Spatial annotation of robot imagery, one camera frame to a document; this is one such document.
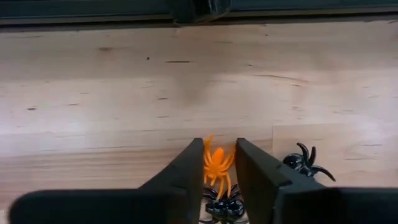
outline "black plastic jaw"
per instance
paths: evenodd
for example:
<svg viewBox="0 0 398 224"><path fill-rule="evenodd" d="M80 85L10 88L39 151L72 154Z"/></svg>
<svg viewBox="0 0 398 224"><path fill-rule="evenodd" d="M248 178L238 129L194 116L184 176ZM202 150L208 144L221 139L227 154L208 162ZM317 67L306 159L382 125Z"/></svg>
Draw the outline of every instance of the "black plastic jaw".
<svg viewBox="0 0 398 224"><path fill-rule="evenodd" d="M280 223L281 194L322 189L323 185L287 167L244 138L236 141L236 175L250 223Z"/></svg>
<svg viewBox="0 0 398 224"><path fill-rule="evenodd" d="M194 139L139 189L42 190L17 199L10 224L197 224L203 188L203 140Z"/></svg>
<svg viewBox="0 0 398 224"><path fill-rule="evenodd" d="M250 224L398 223L398 189L328 188L243 138L235 163Z"/></svg>
<svg viewBox="0 0 398 224"><path fill-rule="evenodd" d="M231 0L166 0L178 24L212 21L231 10Z"/></svg>

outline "wooden floor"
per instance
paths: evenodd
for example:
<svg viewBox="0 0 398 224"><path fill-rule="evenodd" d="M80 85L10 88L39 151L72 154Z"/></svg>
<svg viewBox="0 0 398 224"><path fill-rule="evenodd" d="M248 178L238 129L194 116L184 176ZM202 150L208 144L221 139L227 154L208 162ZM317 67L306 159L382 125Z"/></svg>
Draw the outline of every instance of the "wooden floor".
<svg viewBox="0 0 398 224"><path fill-rule="evenodd" d="M325 184L398 187L397 115L398 22L2 33L0 210L138 187L209 134L314 144Z"/></svg>

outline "orange toy spider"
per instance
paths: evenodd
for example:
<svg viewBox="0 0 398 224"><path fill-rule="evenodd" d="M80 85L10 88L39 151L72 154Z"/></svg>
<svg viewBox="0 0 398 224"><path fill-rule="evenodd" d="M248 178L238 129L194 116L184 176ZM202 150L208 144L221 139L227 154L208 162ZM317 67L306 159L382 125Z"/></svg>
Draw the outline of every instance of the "orange toy spider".
<svg viewBox="0 0 398 224"><path fill-rule="evenodd" d="M231 153L226 159L224 159L224 149L219 147L213 153L213 155L211 155L211 140L213 140L213 135L211 135L209 139L205 140L205 183L207 183L207 177L211 178L210 186L213 186L215 184L217 178L221 179L220 189L217 195L217 200L219 200L221 194L224 191L224 178L227 181L228 197L231 195L231 179L229 178L228 169L234 162L235 151Z"/></svg>

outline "toy spider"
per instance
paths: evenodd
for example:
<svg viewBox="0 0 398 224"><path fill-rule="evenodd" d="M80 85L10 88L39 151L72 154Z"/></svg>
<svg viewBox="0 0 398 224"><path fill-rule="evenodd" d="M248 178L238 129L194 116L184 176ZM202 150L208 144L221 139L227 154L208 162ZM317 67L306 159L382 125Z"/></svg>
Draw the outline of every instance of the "toy spider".
<svg viewBox="0 0 398 224"><path fill-rule="evenodd" d="M303 151L303 154L292 153L285 157L283 163L290 168L299 171L301 174L306 175L309 178L313 178L318 172L326 174L332 181L336 181L334 176L327 171L325 168L320 166L313 166L315 162L315 157L317 156L317 149L315 146L312 147L311 156L308 152L307 147L302 143L297 143L297 145Z"/></svg>
<svg viewBox="0 0 398 224"><path fill-rule="evenodd" d="M238 185L234 185L231 191L234 192L234 190L237 190L237 186ZM245 212L243 201L238 199L239 196L241 196L239 190L235 191L230 197L227 196L226 191L220 200L216 200L216 195L218 195L219 192L217 193L215 190L207 187L205 187L203 191L203 198L209 201L205 206L205 210L212 216L212 219L208 221L199 220L200 223L215 224L221 222L221 224L246 224L249 222L249 220L237 221L242 218Z"/></svg>
<svg viewBox="0 0 398 224"><path fill-rule="evenodd" d="M228 169L234 162L235 153L231 153L226 159L224 159L224 149L219 147L213 155L210 154L210 143L213 136L210 136L205 141L205 154L203 155L205 160L205 178L204 181L207 183L207 177L211 178L210 186L213 186L217 178L221 179L220 190L218 191L217 200L220 199L221 194L224 190L224 178L227 181L227 195L231 195L231 179L229 178Z"/></svg>

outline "wood grain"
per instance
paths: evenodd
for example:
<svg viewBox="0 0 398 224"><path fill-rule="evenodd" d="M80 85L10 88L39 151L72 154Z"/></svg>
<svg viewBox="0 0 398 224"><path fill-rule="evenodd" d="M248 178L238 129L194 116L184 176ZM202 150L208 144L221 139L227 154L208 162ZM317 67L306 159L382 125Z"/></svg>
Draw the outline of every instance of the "wood grain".
<svg viewBox="0 0 398 224"><path fill-rule="evenodd" d="M273 125L394 126L397 30L374 21L0 33L0 209L30 190L137 187L194 137L270 150Z"/></svg>

